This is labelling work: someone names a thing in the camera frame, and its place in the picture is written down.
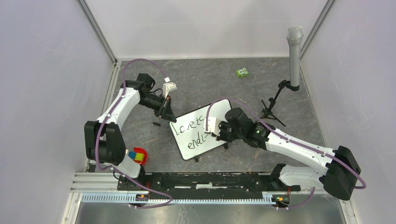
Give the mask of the white whiteboard black frame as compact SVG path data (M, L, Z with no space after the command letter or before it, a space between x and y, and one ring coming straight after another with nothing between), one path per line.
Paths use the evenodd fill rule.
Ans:
M205 105L170 122L170 130L183 160L193 159L216 147L226 144L205 133L204 121L210 105Z

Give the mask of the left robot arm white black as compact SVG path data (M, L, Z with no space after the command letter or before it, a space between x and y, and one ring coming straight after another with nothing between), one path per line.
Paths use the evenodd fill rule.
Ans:
M155 81L149 75L140 73L137 80L126 80L120 86L119 94L110 107L95 121L87 121L84 126L85 151L89 160L113 167L121 175L129 176L129 184L135 190L143 189L147 184L145 175L140 174L141 164L126 154L126 145L121 128L136 105L142 105L154 111L160 119L176 122L171 109L170 91L177 86L167 77L162 94L152 92Z

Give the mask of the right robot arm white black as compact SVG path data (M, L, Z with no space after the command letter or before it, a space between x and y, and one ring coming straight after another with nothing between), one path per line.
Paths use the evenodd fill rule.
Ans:
M288 135L261 119L252 121L239 107L229 110L225 120L208 117L204 130L217 141L231 143L242 140L253 148L286 155L304 167L277 165L270 177L275 190L286 186L306 186L324 189L340 200L348 201L356 189L366 184L360 178L361 168L352 151L344 146L337 149L321 147Z

